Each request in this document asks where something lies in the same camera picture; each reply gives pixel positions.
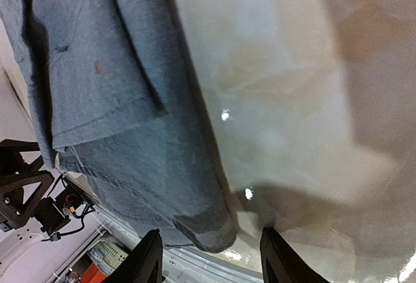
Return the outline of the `grey button-up shirt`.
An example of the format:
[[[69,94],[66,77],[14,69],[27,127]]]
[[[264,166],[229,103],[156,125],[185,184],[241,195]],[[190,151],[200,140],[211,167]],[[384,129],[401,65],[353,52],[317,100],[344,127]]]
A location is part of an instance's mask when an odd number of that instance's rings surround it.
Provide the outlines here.
[[[139,236],[219,253],[237,231],[174,0],[1,0],[49,167]]]

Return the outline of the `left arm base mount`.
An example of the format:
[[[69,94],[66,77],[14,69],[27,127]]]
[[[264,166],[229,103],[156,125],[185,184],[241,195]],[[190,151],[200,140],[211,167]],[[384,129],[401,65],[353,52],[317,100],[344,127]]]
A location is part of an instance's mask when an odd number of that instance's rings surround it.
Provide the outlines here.
[[[61,174],[48,195],[38,203],[34,218],[42,225],[40,230],[47,234],[42,241],[54,242],[84,230],[85,217],[95,211],[92,199]],[[71,219],[80,221],[81,226],[69,232],[60,232]]]

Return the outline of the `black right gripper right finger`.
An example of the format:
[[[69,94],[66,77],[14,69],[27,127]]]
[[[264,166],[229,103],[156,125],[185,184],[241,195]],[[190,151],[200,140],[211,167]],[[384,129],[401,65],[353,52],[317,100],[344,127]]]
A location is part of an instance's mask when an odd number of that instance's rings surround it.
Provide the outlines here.
[[[328,283],[312,270],[273,227],[260,240],[263,281],[267,283]]]

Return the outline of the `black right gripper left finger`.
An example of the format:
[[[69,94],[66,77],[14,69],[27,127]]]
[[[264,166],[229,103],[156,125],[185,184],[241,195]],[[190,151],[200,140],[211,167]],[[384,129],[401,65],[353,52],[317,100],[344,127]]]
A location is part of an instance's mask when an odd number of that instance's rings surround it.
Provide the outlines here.
[[[150,230],[105,283],[163,282],[162,245],[159,229]]]

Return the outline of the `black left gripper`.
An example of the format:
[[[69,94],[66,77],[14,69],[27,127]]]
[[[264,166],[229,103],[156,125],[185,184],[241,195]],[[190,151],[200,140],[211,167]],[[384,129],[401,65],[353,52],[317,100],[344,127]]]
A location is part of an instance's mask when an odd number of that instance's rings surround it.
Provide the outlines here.
[[[22,152],[39,151],[37,142],[1,141],[1,231],[24,227],[33,218],[45,192],[52,185],[52,174],[40,171],[42,156],[27,163]]]

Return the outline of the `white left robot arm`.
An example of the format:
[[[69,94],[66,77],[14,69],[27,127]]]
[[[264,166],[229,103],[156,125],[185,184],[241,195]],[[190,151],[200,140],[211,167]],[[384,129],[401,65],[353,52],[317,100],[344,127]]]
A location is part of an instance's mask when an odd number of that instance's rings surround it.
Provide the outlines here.
[[[60,258],[78,256],[95,240],[86,233],[86,217],[95,213],[94,199],[61,174],[43,168],[38,156],[31,162],[25,153],[39,151],[37,142],[1,141],[1,274],[33,246],[41,243],[44,256],[64,251]]]

